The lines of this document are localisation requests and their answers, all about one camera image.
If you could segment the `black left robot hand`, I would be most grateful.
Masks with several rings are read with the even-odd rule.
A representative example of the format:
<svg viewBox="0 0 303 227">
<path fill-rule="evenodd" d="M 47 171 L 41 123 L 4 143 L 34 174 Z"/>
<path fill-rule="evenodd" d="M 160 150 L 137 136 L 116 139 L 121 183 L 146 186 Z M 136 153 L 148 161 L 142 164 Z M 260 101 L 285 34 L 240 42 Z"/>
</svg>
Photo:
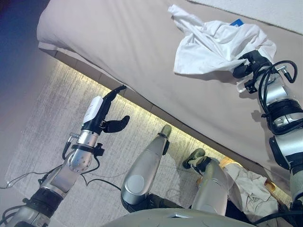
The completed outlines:
<svg viewBox="0 0 303 227">
<path fill-rule="evenodd" d="M 97 96 L 93 98 L 85 113 L 81 130 L 88 130 L 97 134 L 102 131 L 104 133 L 115 133 L 123 130 L 127 126 L 130 116 L 126 115 L 121 120 L 111 121 L 106 121 L 105 118 L 116 95 L 125 89 L 126 86 L 122 85 L 113 89 L 104 97 Z"/>
</svg>

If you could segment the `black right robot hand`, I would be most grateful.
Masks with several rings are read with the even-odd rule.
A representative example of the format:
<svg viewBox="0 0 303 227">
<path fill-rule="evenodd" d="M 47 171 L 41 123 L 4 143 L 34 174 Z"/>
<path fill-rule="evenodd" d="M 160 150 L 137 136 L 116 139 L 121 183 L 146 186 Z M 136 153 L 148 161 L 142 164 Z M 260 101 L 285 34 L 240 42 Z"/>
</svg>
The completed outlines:
<svg viewBox="0 0 303 227">
<path fill-rule="evenodd" d="M 262 56 L 259 51 L 253 50 L 248 52 L 238 58 L 238 60 L 248 61 L 248 64 L 240 64 L 233 70 L 233 77 L 236 79 L 241 79 L 245 76 L 250 75 L 251 73 L 255 74 L 262 67 L 271 66 L 272 63 L 266 57 Z"/>
</svg>

